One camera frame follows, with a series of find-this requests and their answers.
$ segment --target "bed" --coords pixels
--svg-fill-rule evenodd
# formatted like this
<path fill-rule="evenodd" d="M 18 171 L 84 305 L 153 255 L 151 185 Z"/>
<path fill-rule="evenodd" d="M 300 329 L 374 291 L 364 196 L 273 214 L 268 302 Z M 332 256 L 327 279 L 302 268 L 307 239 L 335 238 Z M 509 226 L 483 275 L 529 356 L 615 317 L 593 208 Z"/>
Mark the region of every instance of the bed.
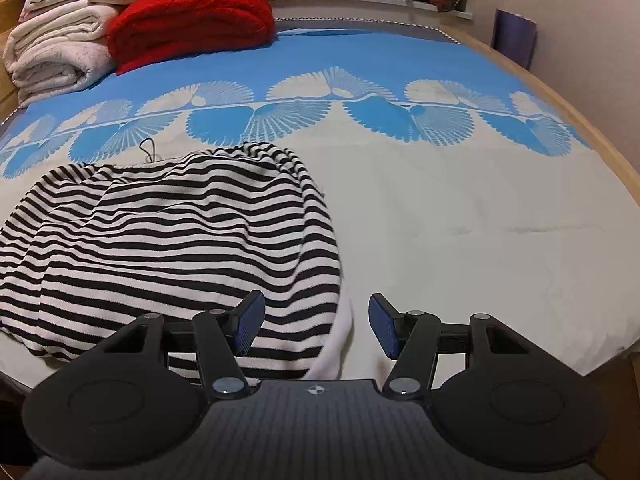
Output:
<path fill-rule="evenodd" d="M 534 76 L 468 35 L 376 20 L 283 19 L 271 46 L 171 60 L 38 102 L 2 127 L 4 221 L 69 162 L 136 164 L 213 146 L 293 150 L 324 193 L 342 266 L 322 351 L 384 380 L 367 320 L 487 312 L 578 372 L 640 338 L 640 178 Z M 442 356 L 435 384 L 463 368 Z M 33 388 L 58 364 L 0 334 L 0 372 Z"/>

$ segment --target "black and white striped fabric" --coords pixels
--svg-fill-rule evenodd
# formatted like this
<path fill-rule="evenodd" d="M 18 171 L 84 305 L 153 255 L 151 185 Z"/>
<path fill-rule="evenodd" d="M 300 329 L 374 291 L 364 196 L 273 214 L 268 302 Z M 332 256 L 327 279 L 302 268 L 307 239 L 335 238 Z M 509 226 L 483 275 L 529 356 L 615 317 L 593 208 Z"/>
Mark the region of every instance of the black and white striped fabric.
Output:
<path fill-rule="evenodd" d="M 305 374 L 340 289 L 322 194 L 296 155 L 272 144 L 52 170 L 2 229 L 0 266 L 2 329 L 62 359 L 145 312 L 191 319 L 258 288 L 266 320 L 239 360 L 252 378 Z M 198 377 L 192 354 L 169 365 Z"/>

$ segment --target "purple folder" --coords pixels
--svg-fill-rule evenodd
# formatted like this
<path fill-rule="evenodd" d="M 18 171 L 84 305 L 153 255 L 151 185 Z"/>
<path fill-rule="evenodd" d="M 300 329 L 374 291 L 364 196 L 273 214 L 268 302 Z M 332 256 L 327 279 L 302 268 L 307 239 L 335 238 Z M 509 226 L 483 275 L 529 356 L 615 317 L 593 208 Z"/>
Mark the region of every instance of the purple folder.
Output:
<path fill-rule="evenodd" d="M 528 70 L 536 46 L 536 22 L 496 9 L 491 46 Z"/>

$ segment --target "red blanket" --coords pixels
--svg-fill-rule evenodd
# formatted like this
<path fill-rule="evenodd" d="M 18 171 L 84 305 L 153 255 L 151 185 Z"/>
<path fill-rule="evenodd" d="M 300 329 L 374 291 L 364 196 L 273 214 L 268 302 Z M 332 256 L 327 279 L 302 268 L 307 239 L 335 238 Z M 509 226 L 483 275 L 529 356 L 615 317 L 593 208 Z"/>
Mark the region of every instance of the red blanket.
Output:
<path fill-rule="evenodd" d="M 268 0 L 139 0 L 108 33 L 118 74 L 187 54 L 241 50 L 273 41 Z"/>

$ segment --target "folded towel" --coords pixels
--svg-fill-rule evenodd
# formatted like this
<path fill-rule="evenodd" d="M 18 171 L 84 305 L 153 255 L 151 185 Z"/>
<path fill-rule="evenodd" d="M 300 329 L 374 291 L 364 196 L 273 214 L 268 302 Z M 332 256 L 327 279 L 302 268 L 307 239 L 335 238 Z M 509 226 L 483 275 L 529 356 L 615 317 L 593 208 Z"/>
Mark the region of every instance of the folded towel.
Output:
<path fill-rule="evenodd" d="M 15 64 L 12 81 L 24 108 L 47 97 L 83 90 L 113 69 L 103 41 L 65 41 L 28 50 Z"/>
<path fill-rule="evenodd" d="M 118 74 L 202 52 L 273 41 L 268 0 L 139 0 L 113 20 L 109 52 Z"/>
<path fill-rule="evenodd" d="M 11 31 L 4 48 L 7 72 L 16 69 L 29 50 L 40 50 L 64 41 L 91 41 L 107 33 L 107 26 L 118 15 L 109 6 L 91 5 L 86 0 L 71 2 L 21 23 Z"/>

